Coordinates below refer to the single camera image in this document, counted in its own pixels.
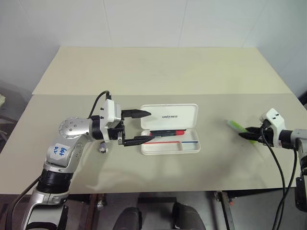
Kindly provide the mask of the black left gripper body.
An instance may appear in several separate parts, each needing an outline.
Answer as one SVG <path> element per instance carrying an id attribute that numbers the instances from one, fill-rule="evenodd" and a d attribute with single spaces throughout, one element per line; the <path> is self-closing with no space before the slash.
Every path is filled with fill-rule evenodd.
<path id="1" fill-rule="evenodd" d="M 108 126 L 108 136 L 110 140 L 117 140 L 119 145 L 126 146 L 125 125 L 124 119 L 126 110 L 121 110 L 120 117 L 115 117 L 115 120 Z"/>

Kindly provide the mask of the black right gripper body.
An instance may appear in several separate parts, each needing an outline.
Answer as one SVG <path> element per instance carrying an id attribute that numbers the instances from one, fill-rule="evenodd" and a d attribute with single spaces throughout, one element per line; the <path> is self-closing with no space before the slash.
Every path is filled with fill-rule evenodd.
<path id="1" fill-rule="evenodd" d="M 281 142 L 279 140 L 280 133 L 281 122 L 279 121 L 263 121 L 262 125 L 260 126 L 260 134 L 264 136 L 262 137 L 263 142 L 266 140 L 272 147 L 281 146 Z"/>

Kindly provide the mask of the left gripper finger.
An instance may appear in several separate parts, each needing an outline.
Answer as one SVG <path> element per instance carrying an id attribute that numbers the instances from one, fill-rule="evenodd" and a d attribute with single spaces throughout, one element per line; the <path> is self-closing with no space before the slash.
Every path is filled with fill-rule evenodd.
<path id="1" fill-rule="evenodd" d="M 127 146 L 141 145 L 148 141 L 151 141 L 154 138 L 155 138 L 154 136 L 135 136 L 132 139 L 124 139 L 123 146 L 127 147 Z"/>
<path id="2" fill-rule="evenodd" d="M 121 117 L 122 119 L 126 118 L 126 117 L 130 117 L 132 119 L 135 118 L 142 118 L 142 117 L 146 117 L 146 116 L 150 116 L 151 113 L 144 111 L 144 110 L 139 110 L 139 109 L 129 109 L 129 110 L 122 110 L 121 111 Z"/>

